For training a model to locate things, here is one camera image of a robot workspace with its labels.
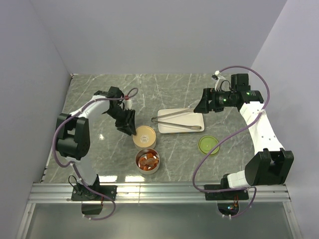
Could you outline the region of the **beige round lid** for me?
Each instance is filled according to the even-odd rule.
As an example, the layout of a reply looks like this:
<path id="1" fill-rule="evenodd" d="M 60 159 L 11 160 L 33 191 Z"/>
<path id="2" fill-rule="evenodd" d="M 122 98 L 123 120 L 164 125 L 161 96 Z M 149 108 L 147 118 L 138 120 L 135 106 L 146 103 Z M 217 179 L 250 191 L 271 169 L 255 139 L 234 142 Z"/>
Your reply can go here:
<path id="1" fill-rule="evenodd" d="M 142 125 L 136 128 L 136 135 L 133 135 L 133 141 L 153 141 L 156 140 L 156 132 L 149 126 Z"/>

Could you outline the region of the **orange chicken wing piece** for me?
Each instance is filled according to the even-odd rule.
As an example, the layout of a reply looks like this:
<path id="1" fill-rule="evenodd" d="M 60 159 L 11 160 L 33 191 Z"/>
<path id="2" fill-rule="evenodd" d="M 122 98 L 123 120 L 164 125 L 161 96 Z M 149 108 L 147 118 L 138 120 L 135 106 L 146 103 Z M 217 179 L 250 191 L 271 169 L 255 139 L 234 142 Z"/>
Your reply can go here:
<path id="1" fill-rule="evenodd" d="M 158 159 L 158 158 L 157 158 L 154 154 L 148 153 L 148 154 L 146 155 L 145 163 L 146 163 L 146 164 L 153 164 L 153 163 L 155 163 L 155 162 L 157 161 L 157 159 Z"/>

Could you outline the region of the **large orange fish piece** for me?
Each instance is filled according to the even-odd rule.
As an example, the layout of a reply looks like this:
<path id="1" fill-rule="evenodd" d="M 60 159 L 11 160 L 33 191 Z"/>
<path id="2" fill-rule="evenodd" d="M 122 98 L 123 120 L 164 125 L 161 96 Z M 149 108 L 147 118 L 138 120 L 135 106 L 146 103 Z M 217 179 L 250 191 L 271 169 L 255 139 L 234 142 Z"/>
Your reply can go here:
<path id="1" fill-rule="evenodd" d="M 144 157 L 140 158 L 138 161 L 138 166 L 141 170 L 148 171 L 148 159 Z"/>

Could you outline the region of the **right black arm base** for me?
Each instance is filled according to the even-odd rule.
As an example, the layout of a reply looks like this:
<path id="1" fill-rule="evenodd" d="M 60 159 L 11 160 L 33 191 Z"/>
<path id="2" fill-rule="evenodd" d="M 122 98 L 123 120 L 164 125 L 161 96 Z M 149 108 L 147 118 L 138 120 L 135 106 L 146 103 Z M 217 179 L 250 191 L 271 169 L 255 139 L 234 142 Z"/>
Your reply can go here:
<path id="1" fill-rule="evenodd" d="M 206 184 L 205 190 L 220 190 L 220 184 Z M 236 200 L 248 200 L 249 195 L 247 190 L 227 191 L 227 192 L 214 192 L 205 193 L 206 201 L 234 201 Z"/>

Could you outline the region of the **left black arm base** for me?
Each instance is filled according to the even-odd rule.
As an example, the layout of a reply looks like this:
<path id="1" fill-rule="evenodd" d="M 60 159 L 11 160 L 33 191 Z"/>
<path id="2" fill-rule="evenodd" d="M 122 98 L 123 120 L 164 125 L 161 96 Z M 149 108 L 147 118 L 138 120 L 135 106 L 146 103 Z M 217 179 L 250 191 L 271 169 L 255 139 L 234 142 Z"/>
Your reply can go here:
<path id="1" fill-rule="evenodd" d="M 90 186 L 91 190 L 87 189 L 82 184 L 76 184 L 73 187 L 71 200 L 72 201 L 109 201 L 102 197 L 102 194 L 115 200 L 117 193 L 116 185 L 93 185 Z"/>

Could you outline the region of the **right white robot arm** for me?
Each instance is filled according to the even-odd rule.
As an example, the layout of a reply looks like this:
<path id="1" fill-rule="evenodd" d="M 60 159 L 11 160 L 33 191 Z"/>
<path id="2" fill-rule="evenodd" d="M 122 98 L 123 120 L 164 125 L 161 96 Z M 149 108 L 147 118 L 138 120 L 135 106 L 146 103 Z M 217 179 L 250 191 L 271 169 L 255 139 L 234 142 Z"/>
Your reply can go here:
<path id="1" fill-rule="evenodd" d="M 246 123 L 254 146 L 254 157 L 242 171 L 226 174 L 221 179 L 220 194 L 233 198 L 238 189 L 258 185 L 283 185 L 288 176 L 294 155 L 285 150 L 276 137 L 265 107 L 268 99 L 252 90 L 247 73 L 231 75 L 230 89 L 222 90 L 225 78 L 219 71 L 212 76 L 217 82 L 213 88 L 205 88 L 194 112 L 207 114 L 223 111 L 226 107 L 237 108 Z"/>

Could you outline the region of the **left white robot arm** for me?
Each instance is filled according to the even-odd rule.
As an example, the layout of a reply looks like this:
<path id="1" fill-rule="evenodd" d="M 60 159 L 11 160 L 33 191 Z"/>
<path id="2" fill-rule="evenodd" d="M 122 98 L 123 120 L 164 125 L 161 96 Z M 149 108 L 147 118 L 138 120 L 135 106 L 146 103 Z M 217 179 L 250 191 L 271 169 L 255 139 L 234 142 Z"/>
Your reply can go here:
<path id="1" fill-rule="evenodd" d="M 100 115 L 107 114 L 115 120 L 118 131 L 129 136 L 136 135 L 131 99 L 137 93 L 137 88 L 124 94 L 118 87 L 110 87 L 108 91 L 97 91 L 76 111 L 58 116 L 52 154 L 60 167 L 71 166 L 74 169 L 77 183 L 73 189 L 77 194 L 89 200 L 96 200 L 102 195 L 99 176 L 86 157 L 91 143 L 90 128 Z"/>

